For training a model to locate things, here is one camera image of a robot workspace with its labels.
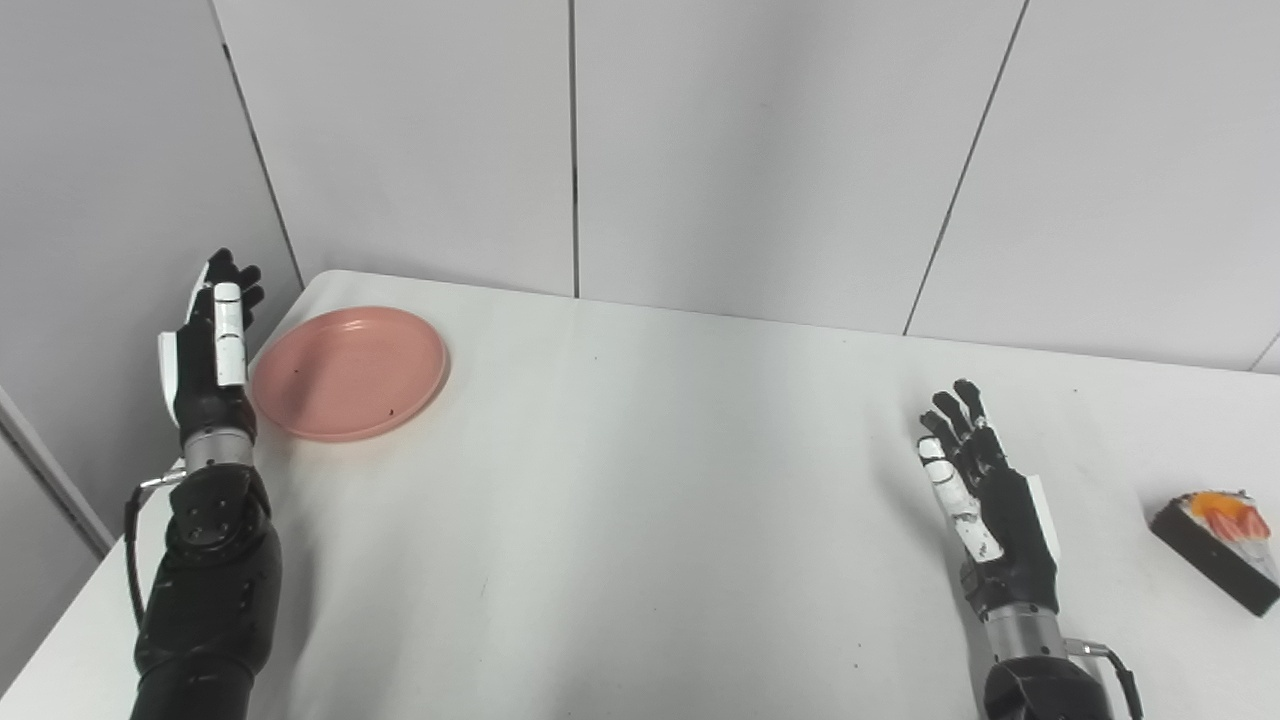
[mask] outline white table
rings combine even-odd
[[[1280,378],[346,272],[276,332],[366,304],[434,323],[452,374],[379,438],[264,423],[285,574],[252,717],[975,717],[988,650],[913,446],[961,375],[1044,478],[1064,630],[1120,651],[1149,717],[1280,716],[1280,618],[1144,527],[1213,487],[1280,524]],[[118,546],[0,719],[127,717],[133,639]]]

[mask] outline robotic hand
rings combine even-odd
[[[1138,720],[1133,674],[1106,646],[1064,639],[1057,625],[1057,541],[1039,479],[1009,466],[978,388],[956,380],[957,401],[933,396],[920,418],[920,462],[968,551],[960,570],[965,598],[982,620],[996,665],[983,705],[992,720],[1111,720],[1102,684],[1068,655],[1107,657]]]
[[[161,384],[183,460],[140,486],[125,511],[142,675],[133,720],[243,720],[271,651],[280,542],[253,469],[257,425],[244,395],[243,328],[264,296],[260,275],[219,250],[196,279],[186,324],[160,336]],[[145,489],[172,483],[165,555],[143,611],[137,507]]]

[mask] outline cable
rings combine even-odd
[[[133,619],[142,626],[142,585],[138,584],[138,511],[142,509],[142,486],[133,488],[133,495],[124,502],[124,571],[129,578],[129,600],[133,602]]]
[[[1133,720],[1142,720],[1142,698],[1138,697],[1138,682],[1133,678],[1133,671],[1125,667],[1120,656],[1114,650],[1107,651],[1107,660],[1116,669],[1116,680],[1124,689],[1124,701],[1129,705],[1129,716]]]

